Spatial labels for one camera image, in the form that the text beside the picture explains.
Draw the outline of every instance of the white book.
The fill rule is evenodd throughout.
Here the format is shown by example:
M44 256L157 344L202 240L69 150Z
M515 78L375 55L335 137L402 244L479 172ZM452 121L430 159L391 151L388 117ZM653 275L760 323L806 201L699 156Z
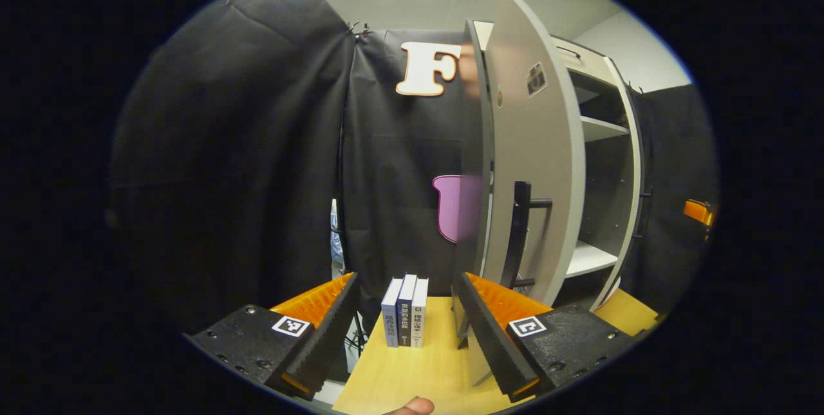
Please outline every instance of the white book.
M406 275L398 295L398 344L401 346L412 345L412 294L415 292L417 280L418 275Z
M383 311L383 328L386 331L386 345L389 347L398 347L398 318L395 303L397 303L402 283L403 280L400 278L393 278L389 282L383 301L380 302L380 310Z
M412 347L424 346L424 322L426 319L426 293L429 278L418 278L412 296Z

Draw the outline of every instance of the wooden table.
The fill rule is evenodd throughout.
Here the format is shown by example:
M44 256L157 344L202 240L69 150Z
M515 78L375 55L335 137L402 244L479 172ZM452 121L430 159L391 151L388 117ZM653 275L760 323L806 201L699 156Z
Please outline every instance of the wooden table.
M595 310L595 315L622 332L635 336L641 330L655 326L659 313L647 307L626 291L618 288L603 306Z
M383 318L379 318L332 409L352 415L383 415L415 396L432 400L436 414L481 415L516 405L501 394L493 376L471 386L468 350L457 349L452 301L448 297L427 299L421 348L388 347Z

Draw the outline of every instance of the cabinet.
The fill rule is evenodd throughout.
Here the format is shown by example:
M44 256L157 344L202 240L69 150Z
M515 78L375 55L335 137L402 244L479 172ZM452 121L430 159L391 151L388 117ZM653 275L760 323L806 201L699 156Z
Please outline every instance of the cabinet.
M500 0L494 22L467 20L464 39L457 268L502 281L514 186L529 181L533 200L552 203L529 210L517 270L534 281L526 294L595 309L630 249L641 197L641 143L621 75L605 55L550 36L523 0Z

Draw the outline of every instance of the wooden shelf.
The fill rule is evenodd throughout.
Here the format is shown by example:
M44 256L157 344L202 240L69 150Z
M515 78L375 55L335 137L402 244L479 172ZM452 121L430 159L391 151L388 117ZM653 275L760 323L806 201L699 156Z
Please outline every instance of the wooden shelf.
M572 84L572 86L575 89L575 98L577 98L577 104L585 104L585 102L600 95L600 93L589 92L589 90L583 87L575 86L575 84Z
M577 275L594 272L601 268L608 268L615 265L617 261L618 257L577 240L566 278L577 277Z
M581 124L583 126L583 140L585 142L593 142L594 140L630 133L630 130L626 127L599 121L598 119L585 118L585 116L581 116Z

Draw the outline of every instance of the pink cutout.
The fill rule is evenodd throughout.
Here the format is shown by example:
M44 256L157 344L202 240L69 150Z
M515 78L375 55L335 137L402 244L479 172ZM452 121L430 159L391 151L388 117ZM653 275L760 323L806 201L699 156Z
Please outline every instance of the pink cutout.
M458 207L461 203L461 176L441 175L433 178L438 190L438 231L453 243L458 239Z

